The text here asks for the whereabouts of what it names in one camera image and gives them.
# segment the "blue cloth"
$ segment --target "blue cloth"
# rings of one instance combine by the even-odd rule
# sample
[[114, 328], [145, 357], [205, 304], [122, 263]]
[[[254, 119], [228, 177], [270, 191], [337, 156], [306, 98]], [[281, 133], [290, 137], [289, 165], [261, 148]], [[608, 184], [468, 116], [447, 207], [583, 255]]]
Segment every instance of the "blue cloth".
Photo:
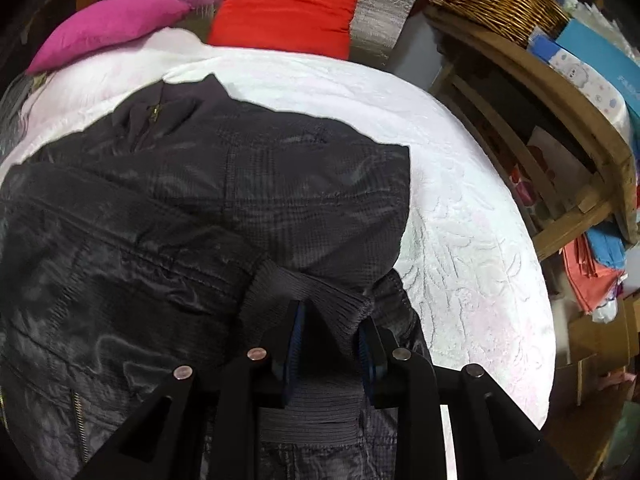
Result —
[[551, 58], [555, 56], [560, 50], [560, 47], [554, 41], [551, 41], [543, 34], [540, 34], [529, 45], [529, 51], [532, 54], [538, 56], [542, 61], [546, 63], [549, 63]]
[[625, 268], [625, 247], [617, 225], [613, 222], [602, 222], [591, 227], [586, 234], [591, 253], [599, 264], [610, 269]]

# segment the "pink pillow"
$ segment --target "pink pillow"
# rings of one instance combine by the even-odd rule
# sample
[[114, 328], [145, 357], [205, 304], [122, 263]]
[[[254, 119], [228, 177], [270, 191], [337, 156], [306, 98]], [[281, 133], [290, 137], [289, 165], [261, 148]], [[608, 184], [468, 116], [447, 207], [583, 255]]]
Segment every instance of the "pink pillow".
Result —
[[31, 61], [27, 74], [55, 70], [105, 46], [146, 36], [180, 20], [180, 0], [102, 0], [61, 23]]

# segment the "jacket zipper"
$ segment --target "jacket zipper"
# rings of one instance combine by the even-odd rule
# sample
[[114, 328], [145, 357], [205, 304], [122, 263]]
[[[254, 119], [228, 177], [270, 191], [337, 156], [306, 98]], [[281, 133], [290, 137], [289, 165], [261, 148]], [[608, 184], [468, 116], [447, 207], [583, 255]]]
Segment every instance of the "jacket zipper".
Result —
[[160, 104], [158, 103], [156, 106], [154, 106], [154, 108], [151, 110], [151, 117], [149, 117], [149, 121], [151, 123], [155, 123], [158, 120], [158, 114], [160, 113]]
[[0, 417], [2, 417], [2, 425], [4, 430], [9, 433], [9, 423], [6, 420], [6, 411], [4, 410], [4, 396], [2, 395], [2, 388], [0, 387]]
[[78, 427], [78, 441], [80, 443], [80, 460], [86, 464], [89, 460], [89, 450], [86, 445], [86, 432], [84, 430], [84, 413], [80, 396], [73, 392], [74, 413], [76, 414], [76, 426]]

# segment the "white blanket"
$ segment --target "white blanket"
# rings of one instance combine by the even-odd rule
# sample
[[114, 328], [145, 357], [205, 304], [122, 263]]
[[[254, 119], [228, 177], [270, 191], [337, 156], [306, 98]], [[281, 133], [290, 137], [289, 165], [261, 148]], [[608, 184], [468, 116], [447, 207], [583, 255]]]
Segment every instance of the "white blanket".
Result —
[[[510, 192], [471, 135], [433, 97], [365, 66], [303, 54], [203, 45], [165, 29], [49, 78], [23, 110], [28, 132], [0, 166], [82, 130], [164, 78], [214, 73], [236, 99], [336, 118], [378, 142], [410, 147], [411, 204], [396, 269], [436, 365], [486, 368], [538, 426], [554, 374], [551, 310], [532, 242]], [[453, 443], [445, 417], [449, 477]]]

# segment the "metal screw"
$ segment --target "metal screw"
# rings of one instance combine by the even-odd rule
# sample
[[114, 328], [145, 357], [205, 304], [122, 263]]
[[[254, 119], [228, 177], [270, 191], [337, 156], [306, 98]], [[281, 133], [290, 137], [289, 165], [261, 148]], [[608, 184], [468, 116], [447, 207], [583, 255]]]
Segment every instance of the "metal screw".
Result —
[[477, 364], [470, 364], [465, 367], [465, 371], [467, 374], [472, 376], [473, 378], [480, 378], [484, 375], [484, 368]]
[[251, 359], [251, 361], [261, 361], [267, 357], [267, 351], [258, 346], [258, 348], [251, 348], [251, 350], [246, 353], [246, 356]]
[[187, 365], [178, 366], [174, 370], [174, 377], [179, 381], [183, 379], [188, 379], [189, 377], [191, 377], [191, 375], [193, 375], [193, 368]]
[[408, 361], [409, 357], [411, 357], [411, 351], [406, 348], [396, 348], [391, 355], [394, 359], [398, 359], [398, 361]]

